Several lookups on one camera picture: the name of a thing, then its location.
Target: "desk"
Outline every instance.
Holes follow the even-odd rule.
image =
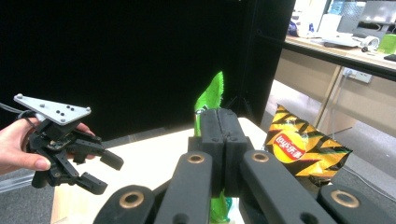
[[[245,136],[250,138],[255,148],[260,149],[266,133],[248,119],[239,119],[239,122]],[[124,159],[120,171],[111,169],[98,158],[76,166],[81,174],[86,171],[107,182],[107,189],[102,195],[93,195],[77,186],[56,187],[51,223],[91,224],[107,199],[118,189],[129,185],[156,189],[172,177],[180,155],[187,152],[190,136],[193,136],[193,129],[110,148]]]
[[[288,36],[286,42],[293,48],[282,50],[275,79],[321,102],[315,127],[332,132],[329,108],[336,105],[340,112],[336,131],[352,127],[358,119],[396,136],[396,62],[384,60],[385,54],[372,56],[360,49],[326,48],[311,39]],[[373,71],[369,74],[375,77],[369,84],[348,79],[341,85],[343,66]]]

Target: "black backdrop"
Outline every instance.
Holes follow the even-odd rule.
[[[89,106],[82,121],[109,140],[192,124],[221,70],[223,104],[236,96],[231,109],[260,122],[293,1],[141,2],[3,1],[0,102],[25,109],[13,102],[22,93]],[[0,117],[5,127],[15,115]]]

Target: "green plastic bag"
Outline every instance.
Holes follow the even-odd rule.
[[[220,108],[221,95],[224,92],[224,79],[222,72],[218,72],[212,79],[212,82],[207,89],[198,98],[195,104],[195,122],[194,135],[201,136],[200,115],[207,109]],[[226,198],[222,191],[218,198],[210,201],[210,222],[211,223],[227,223],[230,221],[228,212],[230,211],[233,201],[231,198]]]

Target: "power outlet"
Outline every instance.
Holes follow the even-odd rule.
[[[364,83],[370,83],[373,78],[373,75],[369,75],[367,73],[363,73],[346,67],[344,68],[343,75]]]

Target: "yellow snack bag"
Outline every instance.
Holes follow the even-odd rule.
[[[293,175],[307,177],[317,186],[328,184],[352,152],[282,105],[277,107],[264,150]]]

